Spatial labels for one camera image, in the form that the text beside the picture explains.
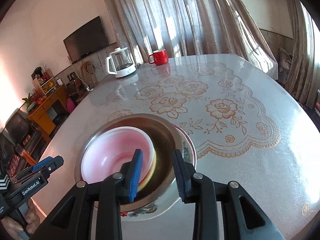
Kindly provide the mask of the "stainless steel bowl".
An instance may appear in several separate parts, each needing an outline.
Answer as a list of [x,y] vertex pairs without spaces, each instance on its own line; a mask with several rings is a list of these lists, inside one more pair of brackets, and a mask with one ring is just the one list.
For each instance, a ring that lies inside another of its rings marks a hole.
[[82,179],[81,162],[85,150],[98,136],[120,126],[133,126],[146,132],[153,142],[157,157],[155,172],[146,187],[138,192],[138,199],[132,204],[121,206],[121,211],[127,212],[154,203],[169,192],[171,184],[175,181],[173,151],[182,149],[182,141],[177,129],[168,120],[159,116],[140,113],[117,118],[99,127],[86,141],[76,159],[75,181]]

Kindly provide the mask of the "red plastic bowl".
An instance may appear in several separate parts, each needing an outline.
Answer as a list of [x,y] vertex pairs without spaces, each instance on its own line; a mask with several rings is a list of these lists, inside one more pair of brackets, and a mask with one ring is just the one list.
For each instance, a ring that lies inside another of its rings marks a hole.
[[81,176],[88,183],[100,182],[120,171],[121,166],[132,160],[136,149],[143,152],[140,180],[152,164],[153,142],[141,129],[123,126],[111,129],[90,142],[81,161]]

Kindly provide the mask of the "red double-happiness plate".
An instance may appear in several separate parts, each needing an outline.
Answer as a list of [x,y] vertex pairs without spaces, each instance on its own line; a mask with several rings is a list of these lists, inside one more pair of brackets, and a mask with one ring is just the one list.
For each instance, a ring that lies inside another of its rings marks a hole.
[[[183,129],[181,129],[176,124],[171,123],[178,131],[181,141],[182,141],[182,149],[181,154],[183,156],[184,161],[193,164],[196,166],[196,150],[195,147]],[[178,190],[175,181],[171,184],[169,188],[169,192],[166,193],[160,200],[155,201],[145,207],[141,207],[139,209],[133,211],[122,212],[121,216],[122,220],[125,222],[131,221],[143,221],[156,218],[163,213],[167,212],[176,202],[179,201]]]

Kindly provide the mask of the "yellow plastic bowl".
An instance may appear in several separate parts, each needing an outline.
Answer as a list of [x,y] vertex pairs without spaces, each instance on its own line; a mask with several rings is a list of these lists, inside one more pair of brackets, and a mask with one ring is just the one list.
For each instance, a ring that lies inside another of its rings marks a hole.
[[157,155],[156,155],[156,151],[153,150],[152,164],[148,169],[148,172],[146,173],[146,175],[140,180],[138,185],[138,192],[142,191],[142,189],[144,189],[144,187],[146,187],[148,182],[151,180],[154,174],[154,171],[156,169],[156,162],[157,162]]

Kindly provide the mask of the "orange wooden desk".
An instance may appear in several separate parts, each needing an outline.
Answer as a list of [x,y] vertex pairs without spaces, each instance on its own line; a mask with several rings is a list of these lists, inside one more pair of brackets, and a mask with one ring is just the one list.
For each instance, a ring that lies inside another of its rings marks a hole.
[[37,124],[44,140],[50,142],[49,135],[56,128],[53,122],[54,118],[49,116],[50,111],[56,114],[67,114],[67,99],[69,98],[67,89],[64,85],[59,86],[53,94],[48,96],[43,103],[41,103],[34,111],[28,114],[27,119]]

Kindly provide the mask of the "pink bag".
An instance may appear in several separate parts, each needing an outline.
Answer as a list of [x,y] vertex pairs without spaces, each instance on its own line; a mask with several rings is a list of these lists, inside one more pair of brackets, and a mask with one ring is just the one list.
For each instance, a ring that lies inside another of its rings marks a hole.
[[71,98],[67,99],[66,108],[68,113],[72,113],[75,110],[75,104]]

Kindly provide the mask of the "wooden desktop shelf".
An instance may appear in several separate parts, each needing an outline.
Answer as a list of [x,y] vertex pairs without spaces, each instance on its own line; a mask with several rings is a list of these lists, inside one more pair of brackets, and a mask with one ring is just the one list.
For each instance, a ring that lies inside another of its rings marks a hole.
[[36,67],[31,77],[34,88],[43,96],[50,96],[58,87],[57,81],[50,68]]

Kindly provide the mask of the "lace patterned table cover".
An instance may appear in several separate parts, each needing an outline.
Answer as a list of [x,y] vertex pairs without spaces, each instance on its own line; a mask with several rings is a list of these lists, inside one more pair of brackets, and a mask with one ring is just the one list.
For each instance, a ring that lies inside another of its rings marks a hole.
[[108,121],[133,113],[165,118],[191,138],[199,158],[238,157],[280,141],[263,103],[224,63],[140,67],[137,75],[118,81],[107,96]]

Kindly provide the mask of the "white glass electric kettle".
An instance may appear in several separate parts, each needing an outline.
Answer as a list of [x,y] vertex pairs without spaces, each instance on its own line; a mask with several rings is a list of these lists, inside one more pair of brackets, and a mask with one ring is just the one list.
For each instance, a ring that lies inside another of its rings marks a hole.
[[136,71],[131,52],[127,47],[116,48],[105,59],[106,71],[116,78],[126,77]]

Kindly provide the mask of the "red mug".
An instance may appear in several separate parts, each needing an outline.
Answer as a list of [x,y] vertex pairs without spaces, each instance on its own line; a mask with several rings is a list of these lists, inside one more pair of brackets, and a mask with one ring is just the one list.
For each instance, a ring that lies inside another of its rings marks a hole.
[[157,66],[166,64],[169,62],[168,54],[165,49],[153,51],[148,58],[149,64],[155,64]]

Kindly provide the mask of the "side window curtain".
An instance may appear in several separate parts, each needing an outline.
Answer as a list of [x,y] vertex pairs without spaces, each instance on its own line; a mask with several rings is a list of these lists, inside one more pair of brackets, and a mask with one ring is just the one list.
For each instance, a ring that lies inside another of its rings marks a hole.
[[285,89],[312,108],[319,89],[319,29],[300,0],[286,0],[293,34],[293,58]]

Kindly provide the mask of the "beige window curtain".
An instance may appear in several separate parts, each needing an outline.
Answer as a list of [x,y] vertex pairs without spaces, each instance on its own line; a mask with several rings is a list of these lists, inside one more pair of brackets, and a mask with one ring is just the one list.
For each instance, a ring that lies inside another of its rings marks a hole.
[[242,0],[104,0],[116,41],[146,63],[169,57],[235,54],[273,79],[278,63]]

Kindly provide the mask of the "black wall television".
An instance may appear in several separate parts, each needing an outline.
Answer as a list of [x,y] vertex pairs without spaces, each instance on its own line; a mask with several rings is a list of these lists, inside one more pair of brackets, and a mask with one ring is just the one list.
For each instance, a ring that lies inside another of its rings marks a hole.
[[71,63],[110,45],[99,16],[71,33],[63,42]]

